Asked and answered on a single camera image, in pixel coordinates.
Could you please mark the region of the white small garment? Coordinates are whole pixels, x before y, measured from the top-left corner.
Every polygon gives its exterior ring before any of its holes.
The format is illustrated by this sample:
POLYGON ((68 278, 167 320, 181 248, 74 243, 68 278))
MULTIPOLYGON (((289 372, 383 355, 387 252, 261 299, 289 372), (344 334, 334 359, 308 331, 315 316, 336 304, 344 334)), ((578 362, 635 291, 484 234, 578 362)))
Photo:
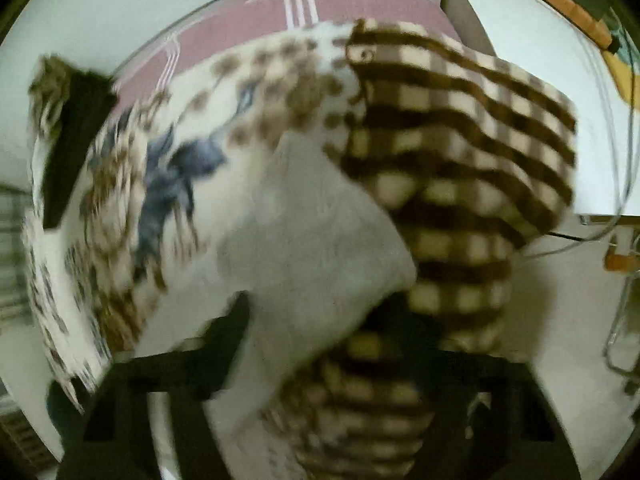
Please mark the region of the white small garment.
POLYGON ((205 411, 235 479, 297 479, 262 412, 305 365, 352 334, 416 268, 387 214, 299 134, 250 148, 203 200, 208 247, 173 268, 138 356, 178 346, 250 297, 250 327, 224 390, 205 411))

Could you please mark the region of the floral and checked blanket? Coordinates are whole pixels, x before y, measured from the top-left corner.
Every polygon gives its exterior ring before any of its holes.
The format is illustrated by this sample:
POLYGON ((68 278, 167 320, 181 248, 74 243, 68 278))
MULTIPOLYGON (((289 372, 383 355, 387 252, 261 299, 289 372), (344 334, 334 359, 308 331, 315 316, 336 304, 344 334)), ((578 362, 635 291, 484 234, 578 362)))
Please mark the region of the floral and checked blanket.
MULTIPOLYGON (((416 268, 396 292, 442 323, 439 347, 494 358, 513 259, 573 198, 570 100, 412 23, 262 36, 127 107, 111 78, 45 55, 28 95, 29 299, 67 400, 65 452, 108 370, 140 358, 172 269, 208 247, 203 200, 237 154, 289 132, 321 148, 393 222, 416 268)), ((262 412, 297 479, 411 479, 434 412, 361 324, 262 412)))

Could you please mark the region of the orange yellow cloth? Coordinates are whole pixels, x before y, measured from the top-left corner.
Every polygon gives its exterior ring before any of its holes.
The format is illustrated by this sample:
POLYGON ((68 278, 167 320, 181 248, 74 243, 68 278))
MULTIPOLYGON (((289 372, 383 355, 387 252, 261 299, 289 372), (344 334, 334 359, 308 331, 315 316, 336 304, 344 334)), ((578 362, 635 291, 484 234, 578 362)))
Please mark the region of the orange yellow cloth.
POLYGON ((639 109, 639 52, 606 0, 541 0, 601 52, 620 97, 639 109))

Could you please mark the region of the maroon striped bed sheet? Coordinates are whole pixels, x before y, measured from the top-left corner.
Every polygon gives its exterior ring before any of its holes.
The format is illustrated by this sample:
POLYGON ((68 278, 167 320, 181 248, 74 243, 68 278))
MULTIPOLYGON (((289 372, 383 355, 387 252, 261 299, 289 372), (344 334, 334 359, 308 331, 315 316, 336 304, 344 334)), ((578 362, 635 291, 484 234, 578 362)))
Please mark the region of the maroon striped bed sheet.
POLYGON ((162 90, 180 73, 237 44, 350 18, 411 22, 457 36, 440 0, 217 0, 175 22, 130 58, 115 84, 118 105, 162 90))

